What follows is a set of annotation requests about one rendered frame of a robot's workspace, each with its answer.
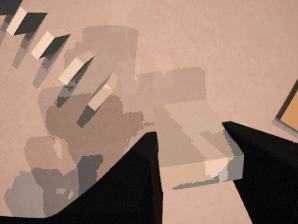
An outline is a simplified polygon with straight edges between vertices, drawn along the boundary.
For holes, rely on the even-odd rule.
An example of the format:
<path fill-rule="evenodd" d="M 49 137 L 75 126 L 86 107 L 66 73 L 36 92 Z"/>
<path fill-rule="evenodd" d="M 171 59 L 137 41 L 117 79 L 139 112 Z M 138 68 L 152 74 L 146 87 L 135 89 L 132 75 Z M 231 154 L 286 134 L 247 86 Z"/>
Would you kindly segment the orange flat block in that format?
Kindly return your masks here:
<path fill-rule="evenodd" d="M 287 96 L 285 104 L 279 109 L 277 117 L 283 123 L 290 125 L 295 131 L 298 131 L 298 80 L 294 84 L 293 89 L 291 89 L 290 95 Z"/>

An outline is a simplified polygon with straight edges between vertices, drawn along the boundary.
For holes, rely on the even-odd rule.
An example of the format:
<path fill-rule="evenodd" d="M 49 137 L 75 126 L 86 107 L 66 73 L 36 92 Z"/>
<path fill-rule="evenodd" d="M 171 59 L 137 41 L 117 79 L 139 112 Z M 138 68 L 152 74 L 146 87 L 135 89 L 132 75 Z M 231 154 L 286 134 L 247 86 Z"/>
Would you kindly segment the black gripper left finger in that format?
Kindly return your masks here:
<path fill-rule="evenodd" d="M 96 184 L 55 216 L 0 216 L 0 224 L 162 224 L 158 152 L 157 132 L 146 132 Z"/>

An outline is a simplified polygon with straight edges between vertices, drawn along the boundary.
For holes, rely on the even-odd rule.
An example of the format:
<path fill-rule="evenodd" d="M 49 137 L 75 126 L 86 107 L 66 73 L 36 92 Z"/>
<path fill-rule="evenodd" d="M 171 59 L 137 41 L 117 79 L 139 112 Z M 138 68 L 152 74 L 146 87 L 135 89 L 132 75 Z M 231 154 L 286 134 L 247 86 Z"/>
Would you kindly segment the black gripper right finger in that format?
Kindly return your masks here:
<path fill-rule="evenodd" d="M 233 183 L 253 224 L 298 224 L 298 143 L 258 129 L 222 123 L 243 152 Z"/>

